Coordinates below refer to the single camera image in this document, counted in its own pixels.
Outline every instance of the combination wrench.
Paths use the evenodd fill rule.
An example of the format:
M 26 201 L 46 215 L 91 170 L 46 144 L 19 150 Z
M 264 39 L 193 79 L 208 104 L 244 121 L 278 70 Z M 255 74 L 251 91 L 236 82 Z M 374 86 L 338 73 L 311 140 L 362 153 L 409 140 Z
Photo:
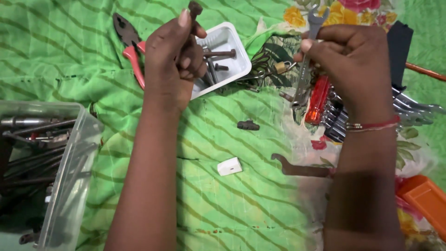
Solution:
M 327 19 L 330 14 L 330 9 L 326 8 L 322 17 L 315 16 L 318 11 L 318 6 L 315 4 L 313 8 L 308 12 L 308 23 L 310 24 L 310 30 L 308 33 L 308 38 L 311 40 L 316 40 L 316 36 L 321 28 L 322 24 Z M 308 96 L 310 94 L 308 90 L 308 85 L 310 80 L 308 76 L 310 74 L 310 59 L 304 54 L 302 60 L 302 65 L 299 70 L 299 80 L 296 87 L 296 93 L 294 94 L 293 101 L 290 106 L 293 109 L 299 109 L 307 104 Z

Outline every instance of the red-handled pliers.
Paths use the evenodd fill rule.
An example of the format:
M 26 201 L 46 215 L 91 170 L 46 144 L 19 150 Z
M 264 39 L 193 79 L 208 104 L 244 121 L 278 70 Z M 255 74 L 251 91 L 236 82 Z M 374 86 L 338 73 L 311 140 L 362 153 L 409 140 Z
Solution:
M 138 48 L 143 54 L 145 54 L 145 41 L 141 41 L 135 28 L 118 13 L 113 14 L 113 25 L 115 26 L 116 33 L 124 43 L 126 48 L 122 52 L 122 55 L 130 60 L 132 64 L 133 73 L 136 76 L 141 88 L 144 90 L 144 75 L 141 73 L 141 68 L 138 63 Z

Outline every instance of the white plastic tray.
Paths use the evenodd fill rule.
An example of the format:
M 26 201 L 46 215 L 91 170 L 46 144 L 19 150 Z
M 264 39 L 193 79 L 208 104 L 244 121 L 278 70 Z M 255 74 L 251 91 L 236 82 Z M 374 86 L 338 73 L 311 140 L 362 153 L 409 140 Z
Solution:
M 224 86 L 234 80 L 237 80 L 251 71 L 251 61 L 243 47 L 240 37 L 234 25 L 230 22 L 224 22 L 206 31 L 205 39 L 197 38 L 197 43 L 201 46 L 207 46 L 211 51 L 230 51 L 235 49 L 235 58 L 212 57 L 213 64 L 218 63 L 229 67 L 228 71 L 217 71 L 218 83 L 212 86 L 197 79 L 194 83 L 192 98 L 199 97 L 211 92 L 221 86 Z

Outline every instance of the green bedsheet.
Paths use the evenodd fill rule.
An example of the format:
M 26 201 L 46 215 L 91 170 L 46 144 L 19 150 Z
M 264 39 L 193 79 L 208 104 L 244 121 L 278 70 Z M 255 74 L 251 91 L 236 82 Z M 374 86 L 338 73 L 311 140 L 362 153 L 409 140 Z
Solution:
M 442 0 L 401 0 L 399 17 L 415 30 L 409 61 L 446 74 Z M 260 17 L 268 26 L 283 22 L 286 0 L 201 2 L 205 29 L 234 24 L 245 44 Z M 106 126 L 78 240 L 80 250 L 102 250 L 119 199 L 141 113 L 143 91 L 121 53 L 112 25 L 120 13 L 146 39 L 178 16 L 187 0 L 0 0 L 0 98 L 78 102 L 93 106 Z M 268 36 L 249 43 L 253 55 Z M 446 106 L 446 85 L 407 70 L 407 93 L 424 103 Z M 289 154 L 281 129 L 281 98 L 274 88 L 258 94 L 236 85 L 191 102 L 178 133 L 179 250 L 304 250 L 305 209 L 295 180 L 284 177 L 272 153 Z M 241 131 L 237 121 L 253 118 L 261 131 Z M 439 156 L 432 178 L 446 189 L 446 136 L 438 117 L 419 128 Z M 220 177 L 217 163 L 238 156 L 244 171 Z

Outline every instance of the person's right hand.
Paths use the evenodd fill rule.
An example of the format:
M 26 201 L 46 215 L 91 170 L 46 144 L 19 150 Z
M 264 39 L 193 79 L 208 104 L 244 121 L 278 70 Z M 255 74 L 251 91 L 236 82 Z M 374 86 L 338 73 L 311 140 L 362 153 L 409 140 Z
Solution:
M 379 123 L 392 119 L 392 87 L 387 36 L 381 27 L 329 25 L 316 42 L 302 34 L 301 52 L 320 64 L 342 98 L 350 122 Z

